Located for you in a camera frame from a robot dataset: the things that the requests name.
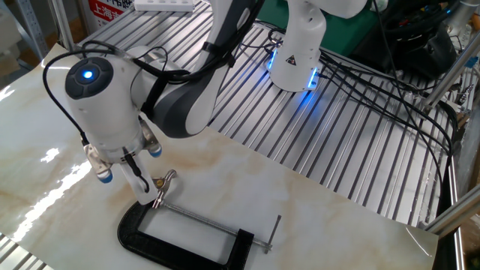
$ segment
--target green panel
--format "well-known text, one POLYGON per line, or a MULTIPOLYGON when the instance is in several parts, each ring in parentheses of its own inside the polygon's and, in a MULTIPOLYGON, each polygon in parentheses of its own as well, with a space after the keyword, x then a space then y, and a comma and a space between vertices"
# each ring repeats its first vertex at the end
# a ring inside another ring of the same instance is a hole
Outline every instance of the green panel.
MULTIPOLYGON (((281 28, 287 27, 288 4, 284 0, 265 0, 258 18, 273 23, 281 28)), ((367 7, 357 16, 341 19, 327 15, 327 31, 323 37, 322 47, 342 56, 348 56, 377 21, 377 16, 367 7)))

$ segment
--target marble surface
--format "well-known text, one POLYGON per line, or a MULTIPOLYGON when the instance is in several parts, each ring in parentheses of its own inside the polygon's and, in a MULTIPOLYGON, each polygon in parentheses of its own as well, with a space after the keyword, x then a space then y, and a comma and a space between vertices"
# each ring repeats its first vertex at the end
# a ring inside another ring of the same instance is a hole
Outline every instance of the marble surface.
MULTIPOLYGON (((64 50, 56 46, 47 60, 64 50)), ((49 72, 55 96, 78 59, 49 72)), ((47 97, 42 65, 0 91, 0 232, 54 269, 162 269, 125 250, 117 226, 134 194, 114 166, 100 183, 73 125, 47 97)), ((247 269, 431 269, 437 237, 381 217, 212 129, 168 139, 150 124, 161 157, 140 155, 152 176, 178 172, 166 200, 269 240, 253 246, 247 269)), ((141 230, 225 263, 233 237, 166 209, 141 230)))

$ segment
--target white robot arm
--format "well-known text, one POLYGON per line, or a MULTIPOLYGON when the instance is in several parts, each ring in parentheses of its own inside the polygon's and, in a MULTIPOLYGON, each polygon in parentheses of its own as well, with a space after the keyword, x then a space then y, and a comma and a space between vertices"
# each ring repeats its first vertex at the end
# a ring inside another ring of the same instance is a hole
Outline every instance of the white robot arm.
POLYGON ((321 10, 331 15, 350 18, 365 6, 367 0, 288 0, 289 19, 281 48, 274 52, 269 64, 271 81, 290 92, 317 87, 315 73, 322 66, 320 44, 326 31, 321 10))
POLYGON ((149 48, 137 47, 127 52, 132 61, 117 55, 90 57, 79 61, 67 74, 67 100, 88 138, 84 149, 98 178, 110 182, 110 167, 120 164, 142 204, 157 197, 157 188, 138 154, 147 149, 157 157, 161 146, 139 117, 140 110, 168 137, 185 138, 202 131, 232 64, 225 60, 212 63, 228 56, 233 60, 230 53, 251 27, 263 0, 210 2, 214 22, 196 72, 179 76, 180 68, 165 63, 164 55, 157 57, 149 48), (152 70, 162 71, 154 76, 152 70), (176 81, 172 74, 177 74, 176 81))
MULTIPOLYGON (((245 36, 264 0, 211 0, 214 22, 192 74, 146 46, 118 55, 84 58, 67 74, 65 91, 73 117, 85 131, 84 149, 102 182, 120 164, 141 204, 157 188, 138 154, 161 154, 161 145, 140 112, 168 137, 198 134, 212 116, 218 89, 234 61, 231 53, 245 36)), ((319 45, 326 29, 320 8, 340 17, 357 14, 366 0, 289 0, 283 46, 272 59, 271 79, 282 89, 308 87, 319 67, 319 45)))

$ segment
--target red sign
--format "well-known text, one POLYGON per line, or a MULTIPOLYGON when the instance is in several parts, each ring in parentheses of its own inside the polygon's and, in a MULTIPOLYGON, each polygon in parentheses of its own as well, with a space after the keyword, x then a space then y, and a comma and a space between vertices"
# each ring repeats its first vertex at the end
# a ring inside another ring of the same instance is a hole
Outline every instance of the red sign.
POLYGON ((104 19, 107 22, 111 22, 123 13, 123 10, 119 10, 98 0, 88 0, 88 5, 90 5, 90 10, 96 17, 104 19))

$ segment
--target blue led light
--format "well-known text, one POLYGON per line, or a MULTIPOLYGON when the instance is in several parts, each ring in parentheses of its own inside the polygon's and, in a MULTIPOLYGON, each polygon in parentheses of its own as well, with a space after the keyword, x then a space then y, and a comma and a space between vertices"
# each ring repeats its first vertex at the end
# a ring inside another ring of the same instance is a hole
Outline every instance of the blue led light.
POLYGON ((277 49, 273 51, 273 56, 271 57, 271 61, 268 63, 268 69, 272 68, 273 60, 275 59, 275 56, 277 55, 277 49))
POLYGON ((310 81, 308 82, 308 88, 313 88, 312 82, 314 81, 315 74, 317 74, 317 68, 313 69, 312 75, 310 76, 310 81))
POLYGON ((84 72, 83 72, 83 77, 84 77, 85 79, 90 79, 90 78, 93 77, 93 72, 88 71, 88 70, 87 70, 87 71, 84 71, 84 72))

